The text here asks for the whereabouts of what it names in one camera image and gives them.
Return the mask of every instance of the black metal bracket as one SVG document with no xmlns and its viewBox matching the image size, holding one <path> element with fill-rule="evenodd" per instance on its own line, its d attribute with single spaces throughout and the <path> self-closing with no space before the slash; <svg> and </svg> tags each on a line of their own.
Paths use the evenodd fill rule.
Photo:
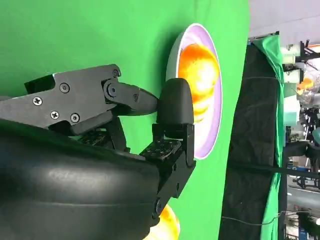
<svg viewBox="0 0 320 240">
<path fill-rule="evenodd" d="M 153 142 L 140 155 L 157 165 L 160 183 L 153 218 L 156 219 L 171 197 L 178 198 L 196 167 L 193 124 L 152 125 Z"/>
<path fill-rule="evenodd" d="M 78 142 L 90 146 L 98 146 L 123 152 L 130 152 L 120 119 L 114 118 L 99 128 L 85 133 Z"/>
<path fill-rule="evenodd" d="M 136 86 L 119 83 L 119 76 L 118 66 L 110 64 L 54 73 L 27 82 L 28 95 L 0 101 L 0 119 L 76 136 L 118 115 L 156 111 L 155 96 Z"/>
<path fill-rule="evenodd" d="M 303 62 L 308 64 L 309 60 L 320 58 L 319 52 L 315 52 L 309 48 L 309 42 L 310 42 L 309 39 L 307 39 L 305 44 L 303 41 L 300 41 L 300 56 L 295 57 L 295 61 L 297 63 Z"/>
</svg>

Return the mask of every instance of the green screen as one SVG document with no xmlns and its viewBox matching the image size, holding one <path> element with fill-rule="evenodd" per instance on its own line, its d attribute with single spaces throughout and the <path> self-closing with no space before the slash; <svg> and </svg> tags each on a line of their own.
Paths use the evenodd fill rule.
<svg viewBox="0 0 320 240">
<path fill-rule="evenodd" d="M 249 32 L 247 0 L 1 0 L 0 95 L 23 95 L 24 82 L 47 74 L 115 63 L 121 82 L 158 97 L 171 47 L 192 23 L 207 28 L 217 49 L 222 119 L 214 150 L 169 204 L 180 221 L 179 239 L 214 240 Z M 155 119 L 121 118 L 133 153 L 152 141 Z"/>
</svg>

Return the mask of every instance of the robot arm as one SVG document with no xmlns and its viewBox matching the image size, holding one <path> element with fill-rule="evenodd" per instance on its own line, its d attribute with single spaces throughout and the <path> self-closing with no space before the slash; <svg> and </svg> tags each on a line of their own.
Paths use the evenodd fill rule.
<svg viewBox="0 0 320 240">
<path fill-rule="evenodd" d="M 142 240 L 179 197 L 196 166 L 189 85 L 158 100 L 120 75 L 56 73 L 0 101 L 0 239 Z M 118 116 L 156 110 L 152 143 L 130 153 Z"/>
</svg>

